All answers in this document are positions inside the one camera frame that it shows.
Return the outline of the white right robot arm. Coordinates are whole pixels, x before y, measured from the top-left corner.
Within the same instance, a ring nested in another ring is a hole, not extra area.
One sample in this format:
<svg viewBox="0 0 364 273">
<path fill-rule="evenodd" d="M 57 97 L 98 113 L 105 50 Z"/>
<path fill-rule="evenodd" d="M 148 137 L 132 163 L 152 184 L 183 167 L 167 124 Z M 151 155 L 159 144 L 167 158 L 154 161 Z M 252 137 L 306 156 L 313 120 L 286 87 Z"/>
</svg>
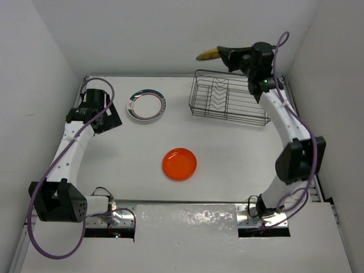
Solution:
<svg viewBox="0 0 364 273">
<path fill-rule="evenodd" d="M 283 209 L 286 198 L 298 187 L 309 187 L 320 170 L 326 141 L 314 136 L 293 111 L 274 74 L 276 46 L 257 42 L 251 47 L 219 46 L 217 50 L 229 72 L 241 71 L 247 77 L 250 94 L 271 118 L 282 141 L 283 151 L 275 162 L 276 176 L 256 203 L 258 217 L 270 216 Z"/>
</svg>

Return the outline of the yellow patterned plate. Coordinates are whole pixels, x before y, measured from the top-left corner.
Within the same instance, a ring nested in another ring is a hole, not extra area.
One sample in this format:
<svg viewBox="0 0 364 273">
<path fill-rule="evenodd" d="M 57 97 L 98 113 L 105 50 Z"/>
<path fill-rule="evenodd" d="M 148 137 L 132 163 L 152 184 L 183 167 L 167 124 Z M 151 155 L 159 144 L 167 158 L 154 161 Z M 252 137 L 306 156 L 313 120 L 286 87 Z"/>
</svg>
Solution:
<svg viewBox="0 0 364 273">
<path fill-rule="evenodd" d="M 208 60 L 219 59 L 220 57 L 221 56 L 218 48 L 213 48 L 200 53 L 196 57 L 196 61 L 208 61 Z"/>
</svg>

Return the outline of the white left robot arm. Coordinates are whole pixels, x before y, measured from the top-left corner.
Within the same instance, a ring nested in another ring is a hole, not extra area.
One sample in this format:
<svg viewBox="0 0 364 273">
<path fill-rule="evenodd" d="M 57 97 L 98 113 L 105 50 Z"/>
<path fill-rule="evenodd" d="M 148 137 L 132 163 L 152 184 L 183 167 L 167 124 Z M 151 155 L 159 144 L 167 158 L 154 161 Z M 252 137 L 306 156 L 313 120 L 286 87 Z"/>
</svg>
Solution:
<svg viewBox="0 0 364 273">
<path fill-rule="evenodd" d="M 64 134 L 53 166 L 35 197 L 34 207 L 41 221 L 82 222 L 86 217 L 109 209 L 110 195 L 85 196 L 77 189 L 77 174 L 91 138 L 122 124 L 110 96 L 101 89 L 87 89 L 86 99 L 70 109 Z"/>
</svg>

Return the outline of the white plate dark red rim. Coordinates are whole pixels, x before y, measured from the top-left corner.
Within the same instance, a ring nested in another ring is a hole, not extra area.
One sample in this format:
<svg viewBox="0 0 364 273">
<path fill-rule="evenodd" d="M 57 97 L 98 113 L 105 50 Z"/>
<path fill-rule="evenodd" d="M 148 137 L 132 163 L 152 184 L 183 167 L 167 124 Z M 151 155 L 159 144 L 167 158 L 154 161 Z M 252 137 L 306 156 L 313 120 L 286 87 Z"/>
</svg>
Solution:
<svg viewBox="0 0 364 273">
<path fill-rule="evenodd" d="M 126 104 L 126 113 L 135 122 L 151 123 L 159 120 L 166 110 L 165 96 L 154 89 L 135 92 Z"/>
</svg>

